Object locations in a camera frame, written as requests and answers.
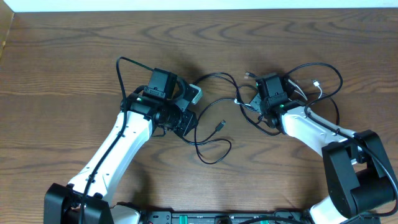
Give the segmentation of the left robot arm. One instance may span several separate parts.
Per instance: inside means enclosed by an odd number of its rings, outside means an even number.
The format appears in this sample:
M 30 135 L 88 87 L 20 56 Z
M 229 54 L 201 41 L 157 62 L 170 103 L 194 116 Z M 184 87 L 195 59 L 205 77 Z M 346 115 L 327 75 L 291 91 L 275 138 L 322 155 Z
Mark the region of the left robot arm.
M 44 223 L 139 223 L 129 205 L 110 207 L 122 176 L 157 128 L 186 136 L 198 124 L 188 110 L 203 92 L 174 73 L 153 69 L 148 85 L 121 102 L 117 120 L 87 165 L 66 186 L 52 184 L 44 198 Z

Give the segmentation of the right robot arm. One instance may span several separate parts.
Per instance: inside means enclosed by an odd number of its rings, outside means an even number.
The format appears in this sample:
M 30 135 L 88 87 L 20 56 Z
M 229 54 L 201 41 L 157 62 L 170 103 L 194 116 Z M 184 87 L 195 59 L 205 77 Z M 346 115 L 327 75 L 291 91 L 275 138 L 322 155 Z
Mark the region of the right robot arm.
M 397 201 L 397 179 L 380 137 L 341 128 L 291 100 L 292 81 L 276 73 L 257 77 L 252 104 L 270 128 L 302 141 L 323 159 L 328 196 L 308 211 L 311 223 L 380 219 L 372 210 Z

